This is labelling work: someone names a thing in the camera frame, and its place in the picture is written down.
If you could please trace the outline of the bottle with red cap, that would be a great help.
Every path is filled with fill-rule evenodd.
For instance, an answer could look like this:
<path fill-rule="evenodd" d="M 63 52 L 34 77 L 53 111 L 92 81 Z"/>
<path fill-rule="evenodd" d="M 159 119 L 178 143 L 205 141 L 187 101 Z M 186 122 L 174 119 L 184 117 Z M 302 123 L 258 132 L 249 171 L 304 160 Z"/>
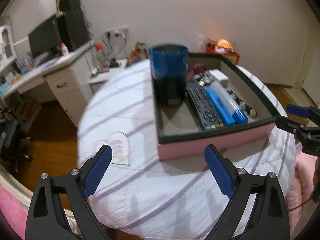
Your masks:
<path fill-rule="evenodd" d="M 95 57 L 100 62 L 103 60 L 103 45 L 100 43 L 95 44 Z"/>

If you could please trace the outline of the white cabinet with glass doors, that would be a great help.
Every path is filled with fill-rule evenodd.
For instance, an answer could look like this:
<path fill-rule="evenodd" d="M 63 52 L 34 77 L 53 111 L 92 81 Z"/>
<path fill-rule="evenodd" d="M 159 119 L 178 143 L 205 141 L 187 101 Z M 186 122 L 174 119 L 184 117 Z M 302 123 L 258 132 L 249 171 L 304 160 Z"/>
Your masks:
<path fill-rule="evenodd" d="M 1 70 L 4 70 L 16 60 L 16 51 L 13 46 L 11 28 L 9 25 L 1 25 Z"/>

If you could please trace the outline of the snack bag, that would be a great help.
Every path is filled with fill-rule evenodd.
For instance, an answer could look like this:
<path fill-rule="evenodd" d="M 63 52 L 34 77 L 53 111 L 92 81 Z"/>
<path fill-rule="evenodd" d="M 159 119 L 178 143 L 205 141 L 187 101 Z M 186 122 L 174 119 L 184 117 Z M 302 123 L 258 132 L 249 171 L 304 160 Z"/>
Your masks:
<path fill-rule="evenodd" d="M 144 42 L 137 42 L 129 54 L 129 65 L 149 58 L 148 47 Z"/>

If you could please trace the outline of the black office chair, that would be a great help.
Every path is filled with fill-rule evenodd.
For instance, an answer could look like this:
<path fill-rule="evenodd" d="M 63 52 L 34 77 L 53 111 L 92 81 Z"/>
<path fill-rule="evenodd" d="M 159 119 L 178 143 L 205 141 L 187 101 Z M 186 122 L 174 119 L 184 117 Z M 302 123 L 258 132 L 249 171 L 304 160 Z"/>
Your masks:
<path fill-rule="evenodd" d="M 1 109 L 1 158 L 32 161 L 28 147 L 33 138 L 23 129 L 11 109 Z"/>

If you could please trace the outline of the black computer monitor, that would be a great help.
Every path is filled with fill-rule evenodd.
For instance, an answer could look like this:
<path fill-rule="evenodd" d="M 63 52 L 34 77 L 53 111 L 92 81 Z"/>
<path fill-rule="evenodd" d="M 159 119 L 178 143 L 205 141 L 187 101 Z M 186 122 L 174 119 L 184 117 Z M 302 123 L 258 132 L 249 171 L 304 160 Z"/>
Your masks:
<path fill-rule="evenodd" d="M 61 54 L 61 37 L 56 15 L 43 21 L 28 34 L 33 59 L 48 53 L 49 56 Z"/>

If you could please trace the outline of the black hair clip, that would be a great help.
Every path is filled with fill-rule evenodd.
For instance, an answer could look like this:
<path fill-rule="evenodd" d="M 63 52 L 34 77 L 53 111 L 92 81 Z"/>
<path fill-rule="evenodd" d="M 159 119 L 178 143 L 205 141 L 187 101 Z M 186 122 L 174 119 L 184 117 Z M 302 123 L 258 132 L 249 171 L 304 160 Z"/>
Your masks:
<path fill-rule="evenodd" d="M 256 118 L 257 112 L 255 109 L 250 107 L 247 103 L 245 103 L 242 99 L 240 99 L 232 90 L 229 90 L 228 93 L 230 96 L 236 101 L 236 103 L 239 105 L 239 107 L 244 110 L 250 117 Z"/>

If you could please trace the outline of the black speaker box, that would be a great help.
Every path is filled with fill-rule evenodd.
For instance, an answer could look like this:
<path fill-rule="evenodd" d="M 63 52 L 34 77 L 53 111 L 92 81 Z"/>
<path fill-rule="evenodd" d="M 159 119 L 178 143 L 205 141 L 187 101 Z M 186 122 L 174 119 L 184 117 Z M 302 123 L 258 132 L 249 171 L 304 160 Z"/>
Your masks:
<path fill-rule="evenodd" d="M 60 1 L 59 9 L 62 12 L 81 9 L 80 0 L 59 0 L 59 1 Z"/>

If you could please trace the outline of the white pink lotion bottle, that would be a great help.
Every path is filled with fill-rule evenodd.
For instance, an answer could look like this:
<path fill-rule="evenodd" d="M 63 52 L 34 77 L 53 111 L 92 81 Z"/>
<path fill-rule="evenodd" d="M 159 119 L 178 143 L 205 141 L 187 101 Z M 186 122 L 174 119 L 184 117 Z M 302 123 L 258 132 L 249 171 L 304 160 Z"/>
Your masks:
<path fill-rule="evenodd" d="M 64 43 L 61 43 L 61 53 L 63 56 L 67 56 L 69 54 L 69 50 Z"/>

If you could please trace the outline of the orange plush toy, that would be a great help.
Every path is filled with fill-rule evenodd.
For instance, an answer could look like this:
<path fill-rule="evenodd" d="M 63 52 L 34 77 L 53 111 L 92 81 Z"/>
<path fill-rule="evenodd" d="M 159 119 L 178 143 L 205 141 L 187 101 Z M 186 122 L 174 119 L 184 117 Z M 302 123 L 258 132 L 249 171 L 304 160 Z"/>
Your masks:
<path fill-rule="evenodd" d="M 225 39 L 218 40 L 216 45 L 219 48 L 224 48 L 224 49 L 227 49 L 227 50 L 234 50 L 232 44 L 229 41 L 225 40 Z"/>

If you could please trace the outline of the translucent tube blue cap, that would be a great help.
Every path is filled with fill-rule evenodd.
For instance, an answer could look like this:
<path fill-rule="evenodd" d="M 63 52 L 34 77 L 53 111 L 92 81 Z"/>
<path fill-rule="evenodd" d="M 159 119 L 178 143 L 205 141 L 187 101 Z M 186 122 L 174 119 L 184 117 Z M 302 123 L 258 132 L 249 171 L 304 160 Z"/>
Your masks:
<path fill-rule="evenodd" d="M 248 123 L 248 117 L 246 116 L 244 111 L 240 108 L 240 106 L 236 103 L 232 96 L 229 95 L 227 90 L 224 89 L 219 82 L 214 81 L 211 84 L 211 88 L 217 93 L 217 95 L 223 101 L 237 125 Z"/>

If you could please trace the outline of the white bedside table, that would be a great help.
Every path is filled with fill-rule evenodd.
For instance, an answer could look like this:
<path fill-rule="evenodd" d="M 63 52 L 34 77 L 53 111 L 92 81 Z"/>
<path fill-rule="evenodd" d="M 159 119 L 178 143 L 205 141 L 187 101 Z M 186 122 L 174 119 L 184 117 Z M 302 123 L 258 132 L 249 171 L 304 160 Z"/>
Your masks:
<path fill-rule="evenodd" d="M 121 60 L 117 60 L 116 63 L 119 64 L 119 67 L 111 68 L 108 72 L 97 73 L 96 76 L 89 79 L 89 85 L 94 94 L 100 89 L 100 87 L 104 83 L 108 82 L 115 75 L 118 75 L 121 72 L 123 72 L 127 67 L 128 60 L 121 59 Z"/>

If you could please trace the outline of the black remote control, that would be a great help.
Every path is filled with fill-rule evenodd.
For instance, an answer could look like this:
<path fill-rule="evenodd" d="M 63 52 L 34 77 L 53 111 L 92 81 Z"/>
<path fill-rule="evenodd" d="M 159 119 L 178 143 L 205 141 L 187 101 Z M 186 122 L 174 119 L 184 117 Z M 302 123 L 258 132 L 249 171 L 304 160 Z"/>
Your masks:
<path fill-rule="evenodd" d="M 195 108 L 203 131 L 224 127 L 217 110 L 201 85 L 196 82 L 187 83 L 186 93 Z"/>

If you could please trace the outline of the pink storage box tray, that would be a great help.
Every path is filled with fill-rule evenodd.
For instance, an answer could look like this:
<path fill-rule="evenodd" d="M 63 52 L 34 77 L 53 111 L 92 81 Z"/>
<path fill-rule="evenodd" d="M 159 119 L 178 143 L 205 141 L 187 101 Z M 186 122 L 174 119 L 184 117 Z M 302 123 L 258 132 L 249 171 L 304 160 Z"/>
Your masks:
<path fill-rule="evenodd" d="M 253 74 L 235 66 L 220 55 L 191 53 L 189 65 L 203 64 L 207 70 L 218 69 L 229 77 L 228 88 L 257 111 L 248 123 L 233 126 L 209 125 L 202 128 L 196 107 L 187 97 L 180 105 L 154 103 L 157 151 L 160 160 L 199 155 L 213 144 L 218 150 L 235 147 L 268 136 L 280 116 L 281 105 L 270 90 Z"/>

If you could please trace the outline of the red decorated gift box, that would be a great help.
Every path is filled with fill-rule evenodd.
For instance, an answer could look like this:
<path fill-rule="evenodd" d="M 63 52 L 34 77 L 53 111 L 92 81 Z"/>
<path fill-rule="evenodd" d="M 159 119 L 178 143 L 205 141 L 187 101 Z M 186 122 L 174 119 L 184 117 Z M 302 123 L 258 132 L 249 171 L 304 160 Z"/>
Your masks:
<path fill-rule="evenodd" d="M 231 43 L 234 50 L 227 50 L 217 47 L 216 43 L 217 41 L 213 41 L 211 39 L 206 39 L 204 41 L 207 54 L 221 55 L 234 65 L 237 65 L 239 63 L 240 55 L 236 52 L 238 49 L 238 46 L 236 44 Z"/>

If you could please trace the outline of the white charger adapter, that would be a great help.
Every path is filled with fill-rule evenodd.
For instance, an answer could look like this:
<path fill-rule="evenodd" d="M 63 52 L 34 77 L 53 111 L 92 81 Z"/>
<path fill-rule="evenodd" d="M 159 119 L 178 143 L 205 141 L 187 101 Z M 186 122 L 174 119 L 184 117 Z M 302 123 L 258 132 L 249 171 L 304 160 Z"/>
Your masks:
<path fill-rule="evenodd" d="M 208 74 L 214 81 L 217 81 L 222 86 L 226 86 L 229 81 L 229 78 L 218 69 L 211 69 L 208 71 Z"/>

